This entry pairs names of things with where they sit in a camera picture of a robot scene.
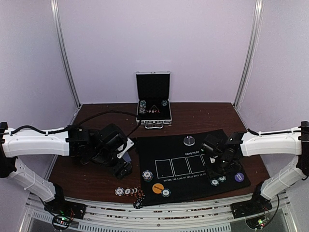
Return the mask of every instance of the case lid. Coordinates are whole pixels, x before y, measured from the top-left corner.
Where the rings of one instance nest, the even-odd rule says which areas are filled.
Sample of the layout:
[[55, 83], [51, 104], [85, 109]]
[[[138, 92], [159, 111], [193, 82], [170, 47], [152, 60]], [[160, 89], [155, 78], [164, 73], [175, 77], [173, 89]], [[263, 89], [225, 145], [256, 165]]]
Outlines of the case lid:
[[170, 72], [136, 72], [140, 100], [169, 99]]

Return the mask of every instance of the purple poker chip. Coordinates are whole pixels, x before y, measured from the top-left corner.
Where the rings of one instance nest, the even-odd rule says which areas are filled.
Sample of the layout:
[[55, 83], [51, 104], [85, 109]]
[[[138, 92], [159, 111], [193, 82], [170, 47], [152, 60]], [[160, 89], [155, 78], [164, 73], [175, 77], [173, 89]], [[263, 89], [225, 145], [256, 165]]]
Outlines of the purple poker chip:
[[237, 182], [242, 182], [242, 181], [244, 181], [244, 179], [245, 179], [245, 176], [244, 176], [244, 174], [242, 174], [242, 173], [237, 173], [237, 174], [235, 175], [235, 180], [236, 180]]

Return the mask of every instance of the metal frame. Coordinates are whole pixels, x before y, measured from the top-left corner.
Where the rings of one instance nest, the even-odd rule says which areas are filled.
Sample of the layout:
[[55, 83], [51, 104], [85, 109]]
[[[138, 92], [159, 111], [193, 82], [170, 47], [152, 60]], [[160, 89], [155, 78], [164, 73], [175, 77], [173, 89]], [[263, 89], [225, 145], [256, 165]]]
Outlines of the metal frame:
[[[289, 232], [297, 232], [286, 193], [279, 194], [279, 197], [280, 208], [284, 212]], [[230, 223], [263, 214], [252, 215], [247, 218], [233, 218], [230, 204], [249, 200], [250, 198], [251, 194], [248, 194], [210, 201], [148, 206], [139, 210], [134, 209], [132, 204], [84, 201], [73, 198], [66, 199], [84, 203], [87, 206], [84, 219], [74, 219], [76, 223], [70, 227], [75, 231], [211, 232], [215, 231], [215, 228], [219, 228], [217, 229], [218, 232], [228, 232], [230, 231]], [[273, 199], [272, 213], [276, 210], [277, 203], [277, 199]], [[18, 231], [27, 232], [32, 218], [50, 223], [52, 216], [44, 211], [38, 197], [30, 194]]]
[[263, 0], [256, 0], [255, 2], [255, 12], [253, 16], [253, 24], [252, 24], [252, 30], [251, 30], [251, 36], [250, 36], [250, 42], [249, 42], [249, 48], [245, 60], [245, 66], [242, 71], [242, 76], [240, 80], [240, 84], [237, 90], [237, 94], [234, 101], [234, 107], [239, 108], [240, 102], [243, 97], [243, 93], [246, 88], [246, 83], [249, 78], [250, 74], [250, 67], [251, 62], [254, 54], [254, 50], [256, 48], [257, 39], [260, 31], [261, 21], [262, 21], [262, 10], [263, 10]]
[[52, 6], [52, 13], [53, 13], [53, 18], [54, 18], [54, 22], [55, 22], [55, 27], [56, 27], [56, 31], [57, 31], [57, 36], [58, 36], [58, 42], [59, 42], [63, 67], [64, 67], [64, 70], [65, 70], [65, 73], [66, 73], [66, 77], [67, 77], [69, 87], [70, 87], [71, 93], [73, 95], [76, 107], [80, 107], [81, 103], [80, 103], [78, 95], [77, 95], [76, 87], [75, 87], [73, 77], [72, 77], [72, 73], [71, 73], [71, 69], [70, 69], [70, 66], [69, 66], [69, 60], [68, 60], [66, 48], [64, 46], [64, 39], [63, 39], [61, 22], [60, 22], [60, 15], [59, 15], [59, 9], [58, 9], [58, 0], [51, 0], [51, 6]]

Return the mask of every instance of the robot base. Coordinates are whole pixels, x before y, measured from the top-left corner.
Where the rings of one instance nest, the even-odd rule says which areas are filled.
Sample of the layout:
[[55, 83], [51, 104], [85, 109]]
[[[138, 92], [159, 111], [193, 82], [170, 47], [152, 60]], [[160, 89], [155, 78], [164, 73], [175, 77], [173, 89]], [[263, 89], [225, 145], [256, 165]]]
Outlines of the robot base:
[[231, 209], [234, 218], [247, 217], [259, 213], [263, 213], [266, 210], [271, 210], [272, 205], [270, 202], [260, 202], [256, 200], [248, 200], [245, 202], [231, 204]]
[[74, 218], [83, 219], [86, 211], [86, 205], [69, 201], [62, 202], [61, 206], [58, 205], [57, 203], [55, 204], [46, 203], [44, 210], [50, 211], [55, 215], [62, 215], [68, 218], [74, 216]]

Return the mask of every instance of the case handle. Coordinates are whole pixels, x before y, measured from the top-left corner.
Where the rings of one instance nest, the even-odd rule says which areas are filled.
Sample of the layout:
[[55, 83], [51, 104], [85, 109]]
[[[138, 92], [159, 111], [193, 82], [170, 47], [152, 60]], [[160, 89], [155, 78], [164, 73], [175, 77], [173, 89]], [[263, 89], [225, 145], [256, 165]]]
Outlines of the case handle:
[[145, 128], [146, 129], [162, 129], [163, 127], [164, 127], [163, 122], [161, 122], [161, 123], [153, 122], [152, 124], [145, 123]]

